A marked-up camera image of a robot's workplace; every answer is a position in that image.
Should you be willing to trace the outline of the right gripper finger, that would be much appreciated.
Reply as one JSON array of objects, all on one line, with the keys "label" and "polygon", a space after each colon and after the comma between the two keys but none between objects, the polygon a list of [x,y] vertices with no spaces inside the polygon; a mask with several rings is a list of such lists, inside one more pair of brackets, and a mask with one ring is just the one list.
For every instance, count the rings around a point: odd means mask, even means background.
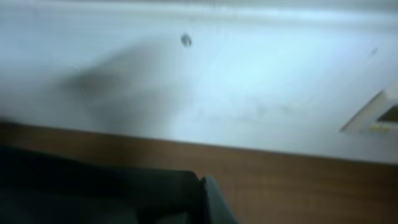
[{"label": "right gripper finger", "polygon": [[206,224],[238,224],[238,219],[229,207],[214,177],[201,179],[203,189],[203,216]]}]

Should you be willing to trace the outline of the black t-shirt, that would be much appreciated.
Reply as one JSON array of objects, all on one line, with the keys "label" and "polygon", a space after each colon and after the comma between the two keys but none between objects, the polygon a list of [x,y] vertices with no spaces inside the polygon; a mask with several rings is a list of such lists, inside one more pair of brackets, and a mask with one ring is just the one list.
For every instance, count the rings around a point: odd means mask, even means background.
[{"label": "black t-shirt", "polygon": [[201,186],[190,171],[94,166],[1,147],[2,223],[204,221]]}]

